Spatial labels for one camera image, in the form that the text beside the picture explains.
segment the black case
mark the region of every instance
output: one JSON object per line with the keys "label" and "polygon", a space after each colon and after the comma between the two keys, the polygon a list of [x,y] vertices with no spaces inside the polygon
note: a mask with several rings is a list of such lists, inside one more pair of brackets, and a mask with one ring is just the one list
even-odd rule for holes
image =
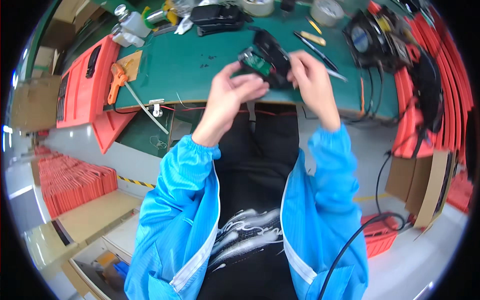
{"label": "black case", "polygon": [[242,17],[238,6],[223,6],[218,4],[197,6],[192,10],[190,21],[195,25],[235,24]]}
{"label": "black case", "polygon": [[261,51],[261,56],[275,67],[276,72],[263,76],[242,63],[243,68],[260,75],[271,88],[291,87],[291,83],[287,80],[287,73],[291,69],[288,53],[268,31],[256,26],[249,26],[248,29],[256,31],[253,44]]}

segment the blue anti-static jacket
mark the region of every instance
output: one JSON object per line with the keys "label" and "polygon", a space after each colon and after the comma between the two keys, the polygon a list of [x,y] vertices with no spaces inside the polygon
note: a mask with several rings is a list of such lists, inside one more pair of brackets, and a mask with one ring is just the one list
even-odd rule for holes
{"label": "blue anti-static jacket", "polygon": [[[360,227],[361,211],[352,202],[358,190],[353,177],[357,161],[345,126],[335,133],[319,128],[308,147],[317,164],[315,176],[307,175],[300,150],[283,193],[280,224],[297,296],[317,300],[333,260]],[[125,281],[131,300],[197,297],[221,211],[213,164],[218,158],[218,146],[197,145],[188,135],[162,159],[157,186],[140,211]],[[367,283],[360,234],[333,271],[323,299],[361,299]]]}

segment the glue bottle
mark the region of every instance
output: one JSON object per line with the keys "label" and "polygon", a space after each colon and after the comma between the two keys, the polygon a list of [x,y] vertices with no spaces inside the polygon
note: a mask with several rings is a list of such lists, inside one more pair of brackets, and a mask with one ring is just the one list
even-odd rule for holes
{"label": "glue bottle", "polygon": [[126,29],[126,32],[139,37],[146,37],[150,33],[151,29],[145,25],[142,15],[139,12],[127,10],[125,4],[117,6],[114,13],[118,16],[120,25]]}

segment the metal clip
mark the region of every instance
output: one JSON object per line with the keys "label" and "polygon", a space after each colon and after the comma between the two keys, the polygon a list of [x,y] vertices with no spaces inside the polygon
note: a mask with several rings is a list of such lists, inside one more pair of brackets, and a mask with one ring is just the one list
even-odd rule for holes
{"label": "metal clip", "polygon": [[153,116],[155,118],[160,118],[161,116],[163,116],[163,111],[160,108],[160,104],[153,104]]}
{"label": "metal clip", "polygon": [[165,99],[153,99],[153,100],[150,100],[148,102],[148,104],[152,105],[152,104],[164,104],[165,103]]}

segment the jacket sleeve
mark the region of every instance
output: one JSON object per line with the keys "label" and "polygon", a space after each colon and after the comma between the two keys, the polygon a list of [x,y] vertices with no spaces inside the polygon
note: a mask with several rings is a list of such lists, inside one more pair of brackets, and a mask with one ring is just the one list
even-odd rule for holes
{"label": "jacket sleeve", "polygon": [[[326,271],[340,250],[360,228],[361,210],[353,203],[359,189],[353,172],[357,160],[351,152],[350,137],[342,124],[336,132],[319,128],[308,142],[316,162],[312,178],[315,206],[328,230],[322,233],[323,260]],[[340,259],[337,268],[354,266],[349,280],[350,295],[343,299],[360,299],[368,284],[368,264],[365,238],[359,234]]]}
{"label": "jacket sleeve", "polygon": [[197,145],[189,135],[163,157],[156,187],[147,193],[140,209],[135,251],[124,285],[129,299],[146,300],[151,295],[159,299],[160,292],[174,293],[168,282],[185,259],[187,238],[181,235],[188,231],[182,228],[191,225],[212,160],[219,157],[218,146]]}
{"label": "jacket sleeve", "polygon": [[160,162],[156,187],[149,191],[142,203],[135,248],[151,244],[152,237],[165,229],[198,193],[202,193],[205,178],[212,170],[213,159],[220,158],[218,145],[204,147],[184,136]]}

